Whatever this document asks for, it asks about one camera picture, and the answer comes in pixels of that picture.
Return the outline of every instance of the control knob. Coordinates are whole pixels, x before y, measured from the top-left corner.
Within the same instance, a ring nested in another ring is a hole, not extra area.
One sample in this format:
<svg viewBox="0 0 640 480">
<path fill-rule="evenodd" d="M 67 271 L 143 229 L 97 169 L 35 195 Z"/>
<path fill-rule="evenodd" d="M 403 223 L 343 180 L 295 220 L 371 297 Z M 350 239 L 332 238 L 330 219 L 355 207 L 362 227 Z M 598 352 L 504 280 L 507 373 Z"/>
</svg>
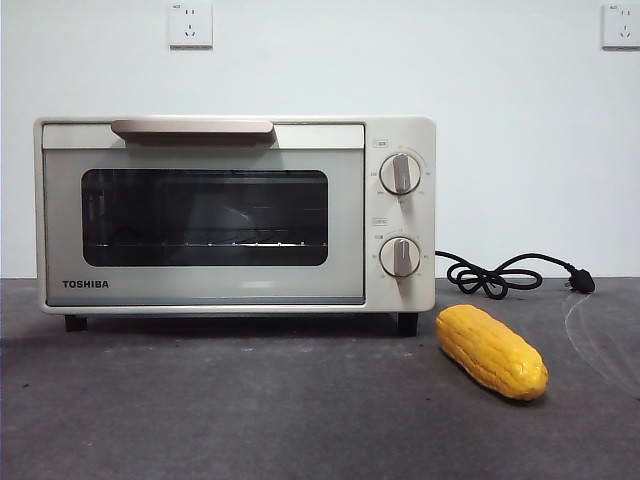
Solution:
<svg viewBox="0 0 640 480">
<path fill-rule="evenodd" d="M 382 164 L 380 181 L 395 195 L 407 194 L 420 183 L 420 165 L 411 155 L 396 153 Z"/>
<path fill-rule="evenodd" d="M 408 238 L 392 238 L 380 249 L 380 263 L 389 275 L 408 277 L 420 265 L 420 249 Z"/>
</svg>

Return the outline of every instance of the oven body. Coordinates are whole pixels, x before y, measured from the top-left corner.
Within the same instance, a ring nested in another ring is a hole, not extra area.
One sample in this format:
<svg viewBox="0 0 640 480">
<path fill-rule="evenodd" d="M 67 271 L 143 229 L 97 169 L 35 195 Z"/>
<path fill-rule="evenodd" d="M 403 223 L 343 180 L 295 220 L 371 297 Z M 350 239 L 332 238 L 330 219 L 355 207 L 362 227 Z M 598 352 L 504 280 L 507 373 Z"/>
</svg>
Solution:
<svg viewBox="0 0 640 480">
<path fill-rule="evenodd" d="M 424 117 L 51 118 L 34 133 L 45 312 L 434 304 Z"/>
</svg>

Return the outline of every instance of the toshiba logo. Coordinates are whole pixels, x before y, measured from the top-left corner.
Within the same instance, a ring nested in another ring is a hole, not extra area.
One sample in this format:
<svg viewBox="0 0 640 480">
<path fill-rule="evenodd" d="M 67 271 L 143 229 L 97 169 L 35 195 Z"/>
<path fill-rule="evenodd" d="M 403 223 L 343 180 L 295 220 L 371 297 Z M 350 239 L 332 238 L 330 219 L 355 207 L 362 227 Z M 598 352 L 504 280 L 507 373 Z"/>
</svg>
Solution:
<svg viewBox="0 0 640 480">
<path fill-rule="evenodd" d="M 63 280 L 64 288 L 109 288 L 106 280 Z"/>
</svg>

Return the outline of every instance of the corn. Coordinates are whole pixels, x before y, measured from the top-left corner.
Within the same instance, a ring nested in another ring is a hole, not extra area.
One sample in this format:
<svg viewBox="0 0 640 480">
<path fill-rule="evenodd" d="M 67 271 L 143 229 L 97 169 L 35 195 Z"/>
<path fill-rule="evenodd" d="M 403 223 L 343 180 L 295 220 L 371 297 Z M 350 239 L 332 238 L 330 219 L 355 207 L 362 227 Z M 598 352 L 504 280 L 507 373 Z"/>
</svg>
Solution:
<svg viewBox="0 0 640 480">
<path fill-rule="evenodd" d="M 549 372 L 538 351 L 487 312 L 449 307 L 438 315 L 436 333 L 440 348 L 485 387 L 518 400 L 544 393 Z"/>
</svg>

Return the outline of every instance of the black foot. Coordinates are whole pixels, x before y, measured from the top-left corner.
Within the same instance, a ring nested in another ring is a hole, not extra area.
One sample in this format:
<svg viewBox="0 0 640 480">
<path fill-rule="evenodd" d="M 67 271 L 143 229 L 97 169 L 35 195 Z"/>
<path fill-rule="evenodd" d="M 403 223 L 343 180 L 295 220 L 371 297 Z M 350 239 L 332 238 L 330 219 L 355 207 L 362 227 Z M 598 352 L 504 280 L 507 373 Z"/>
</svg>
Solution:
<svg viewBox="0 0 640 480">
<path fill-rule="evenodd" d="M 415 337 L 418 335 L 418 314 L 403 312 L 398 314 L 398 335 Z"/>
<path fill-rule="evenodd" d="M 80 332 L 87 329 L 87 317 L 65 315 L 64 326 L 67 332 Z"/>
</svg>

